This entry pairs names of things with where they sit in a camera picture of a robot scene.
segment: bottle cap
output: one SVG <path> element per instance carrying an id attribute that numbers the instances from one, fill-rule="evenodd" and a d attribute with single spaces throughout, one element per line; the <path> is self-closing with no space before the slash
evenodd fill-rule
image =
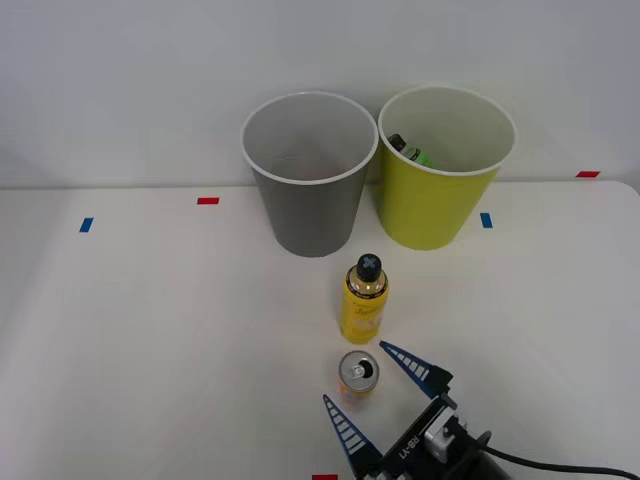
<path id="1" fill-rule="evenodd" d="M 356 273 L 363 282 L 375 282 L 380 277 L 382 261 L 373 253 L 360 257 L 356 265 Z"/>
<path id="2" fill-rule="evenodd" d="M 397 133 L 391 135 L 389 138 L 387 138 L 387 140 L 389 140 L 391 146 L 399 152 L 401 152 L 402 149 L 407 146 L 407 142 L 405 142 L 404 139 Z"/>

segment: can lid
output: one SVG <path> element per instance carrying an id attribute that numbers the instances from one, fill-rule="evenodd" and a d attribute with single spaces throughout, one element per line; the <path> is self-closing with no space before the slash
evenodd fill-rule
<path id="1" fill-rule="evenodd" d="M 375 282 L 382 271 L 382 260 L 373 253 L 365 253 L 358 259 L 356 273 L 363 282 Z"/>
<path id="2" fill-rule="evenodd" d="M 405 142 L 398 133 L 394 133 L 389 138 L 387 138 L 387 140 L 389 140 L 391 146 L 399 152 L 401 152 L 402 149 L 407 146 L 407 142 Z"/>
<path id="3" fill-rule="evenodd" d="M 340 379 L 355 392 L 368 392 L 378 383 L 378 362 L 362 350 L 347 353 L 338 367 Z"/>

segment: table surface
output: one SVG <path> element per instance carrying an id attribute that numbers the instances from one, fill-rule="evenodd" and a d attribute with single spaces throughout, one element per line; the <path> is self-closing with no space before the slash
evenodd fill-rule
<path id="1" fill-rule="evenodd" d="M 617 182 L 494 183 L 430 252 L 393 242 L 367 190 L 321 259 L 278 245 L 251 187 L 2 191 L 1 477 L 350 478 L 322 395 L 338 400 L 341 282 L 365 252 L 392 284 L 381 338 L 454 374 L 472 432 L 638 473 L 639 246 L 640 197 Z M 366 349 L 380 383 L 351 418 L 386 451 L 428 399 Z"/>

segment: paper cup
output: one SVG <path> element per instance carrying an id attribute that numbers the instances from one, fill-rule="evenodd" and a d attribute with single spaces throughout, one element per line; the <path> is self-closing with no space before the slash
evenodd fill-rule
<path id="1" fill-rule="evenodd" d="M 242 150 L 280 245 L 322 257 L 347 242 L 377 145 L 369 112 L 332 93 L 286 95 L 249 116 Z"/>
<path id="2" fill-rule="evenodd" d="M 382 108 L 378 129 L 384 143 L 380 221 L 391 238 L 416 250 L 453 240 L 517 142 L 502 107 L 448 86 L 397 94 Z M 433 167 L 394 149 L 387 138 L 395 133 L 420 148 Z"/>

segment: black cable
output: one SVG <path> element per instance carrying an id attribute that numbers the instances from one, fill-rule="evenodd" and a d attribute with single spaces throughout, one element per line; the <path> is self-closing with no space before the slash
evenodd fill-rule
<path id="1" fill-rule="evenodd" d="M 592 475 L 610 475 L 614 477 L 629 478 L 630 480 L 640 480 L 640 477 L 633 473 L 625 472 L 624 470 L 618 470 L 615 468 L 604 467 L 583 467 L 579 465 L 558 465 L 555 463 L 542 463 L 534 462 L 533 460 L 527 460 L 526 458 L 516 457 L 515 455 L 509 455 L 508 453 L 501 452 L 495 448 L 488 447 L 482 442 L 479 442 L 475 438 L 469 435 L 469 433 L 458 423 L 455 417 L 447 422 L 446 427 L 449 431 L 460 438 L 469 445 L 487 452 L 494 457 L 502 458 L 507 462 L 516 463 L 524 467 L 535 468 L 537 470 L 547 470 L 551 472 L 563 472 L 563 473 L 586 473 Z"/>

